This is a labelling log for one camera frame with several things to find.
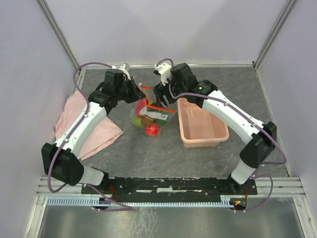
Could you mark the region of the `clear zip top bag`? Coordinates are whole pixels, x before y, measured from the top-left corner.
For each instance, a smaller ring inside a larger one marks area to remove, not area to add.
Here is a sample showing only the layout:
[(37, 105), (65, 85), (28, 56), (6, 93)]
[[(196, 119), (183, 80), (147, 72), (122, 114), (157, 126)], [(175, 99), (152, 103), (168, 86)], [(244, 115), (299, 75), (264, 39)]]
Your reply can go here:
[[(141, 118), (146, 117), (149, 119), (154, 120), (154, 123), (156, 123), (156, 120), (165, 120), (168, 122), (171, 120), (171, 118), (175, 115), (175, 109), (169, 105), (168, 107), (163, 107), (160, 101), (157, 100), (154, 92), (153, 87), (145, 86), (142, 83), (139, 83), (139, 88), (141, 91), (146, 95), (146, 98), (148, 99), (148, 103), (146, 106), (140, 111), (140, 114), (142, 115)], [(160, 103), (161, 107), (154, 107), (151, 104), (157, 102)], [(132, 118), (136, 117), (134, 109), (131, 110), (130, 119), (132, 122)], [(143, 131), (145, 133), (145, 127), (136, 127)]]

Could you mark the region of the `pink plastic bin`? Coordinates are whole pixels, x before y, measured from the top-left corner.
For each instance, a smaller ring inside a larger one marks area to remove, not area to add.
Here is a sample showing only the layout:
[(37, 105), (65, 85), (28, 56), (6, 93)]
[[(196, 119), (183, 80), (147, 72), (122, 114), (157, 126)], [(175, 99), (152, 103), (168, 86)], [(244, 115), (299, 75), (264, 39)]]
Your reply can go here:
[(177, 100), (180, 137), (185, 148), (215, 147), (229, 138), (227, 125), (212, 113)]

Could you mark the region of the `red apple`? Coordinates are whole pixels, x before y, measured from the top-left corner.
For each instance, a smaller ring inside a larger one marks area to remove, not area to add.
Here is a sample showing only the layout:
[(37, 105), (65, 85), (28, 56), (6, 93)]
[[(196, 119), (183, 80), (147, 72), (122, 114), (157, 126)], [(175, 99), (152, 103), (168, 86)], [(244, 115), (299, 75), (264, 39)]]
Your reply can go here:
[(145, 133), (148, 136), (156, 137), (160, 133), (161, 128), (156, 124), (153, 123), (147, 127), (145, 127)]

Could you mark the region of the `small red fruit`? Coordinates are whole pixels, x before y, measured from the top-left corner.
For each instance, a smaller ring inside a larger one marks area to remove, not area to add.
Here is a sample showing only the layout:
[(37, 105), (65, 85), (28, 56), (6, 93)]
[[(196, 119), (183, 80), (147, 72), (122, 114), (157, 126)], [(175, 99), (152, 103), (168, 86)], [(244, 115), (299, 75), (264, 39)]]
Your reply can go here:
[(141, 99), (141, 100), (138, 100), (138, 101), (137, 101), (137, 104), (136, 104), (135, 109), (134, 109), (135, 115), (136, 115), (137, 117), (139, 117), (139, 118), (142, 117), (142, 115), (140, 114), (140, 111), (146, 106), (146, 104), (147, 104), (148, 102), (149, 102), (149, 101), (148, 101), (147, 98)]

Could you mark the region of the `green apple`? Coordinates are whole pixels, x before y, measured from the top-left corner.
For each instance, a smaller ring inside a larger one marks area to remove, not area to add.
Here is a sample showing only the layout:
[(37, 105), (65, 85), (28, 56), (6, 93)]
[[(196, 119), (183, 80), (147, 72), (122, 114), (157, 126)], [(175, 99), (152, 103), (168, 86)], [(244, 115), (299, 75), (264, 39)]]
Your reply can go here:
[(136, 127), (143, 127), (143, 125), (142, 125), (142, 118), (140, 118), (140, 117), (133, 117), (133, 118), (132, 118), (132, 123), (133, 123)]

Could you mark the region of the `dark green fruit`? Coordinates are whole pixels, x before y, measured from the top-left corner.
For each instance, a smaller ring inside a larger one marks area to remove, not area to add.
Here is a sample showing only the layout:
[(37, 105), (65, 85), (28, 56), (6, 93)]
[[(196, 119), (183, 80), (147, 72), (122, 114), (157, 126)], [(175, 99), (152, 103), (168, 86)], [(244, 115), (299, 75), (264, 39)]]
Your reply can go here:
[(155, 122), (160, 127), (164, 127), (167, 124), (167, 121), (165, 121), (165, 120), (156, 120)]

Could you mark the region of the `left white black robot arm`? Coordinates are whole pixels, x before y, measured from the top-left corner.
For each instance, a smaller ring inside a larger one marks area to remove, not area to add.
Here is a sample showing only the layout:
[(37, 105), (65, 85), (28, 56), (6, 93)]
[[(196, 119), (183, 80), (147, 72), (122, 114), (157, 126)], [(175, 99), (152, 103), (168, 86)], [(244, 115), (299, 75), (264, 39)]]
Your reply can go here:
[(105, 72), (104, 81), (86, 100), (86, 106), (66, 133), (53, 144), (42, 147), (42, 158), (48, 179), (67, 185), (91, 184), (98, 193), (109, 189), (108, 173), (82, 165), (78, 157), (97, 125), (119, 101), (128, 104), (145, 98), (129, 74), (128, 64), (113, 66)]

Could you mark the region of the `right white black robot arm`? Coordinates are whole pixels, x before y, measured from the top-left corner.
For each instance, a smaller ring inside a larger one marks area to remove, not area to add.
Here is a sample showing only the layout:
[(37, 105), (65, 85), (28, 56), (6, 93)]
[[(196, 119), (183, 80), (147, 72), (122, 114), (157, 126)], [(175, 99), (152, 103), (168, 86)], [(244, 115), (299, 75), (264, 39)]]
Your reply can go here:
[(238, 194), (245, 189), (245, 182), (276, 147), (277, 127), (264, 123), (238, 108), (213, 83), (198, 81), (186, 63), (171, 66), (155, 64), (154, 73), (160, 83), (153, 88), (156, 98), (164, 106), (185, 98), (227, 124), (246, 144), (240, 152), (240, 161), (228, 177), (227, 188)]

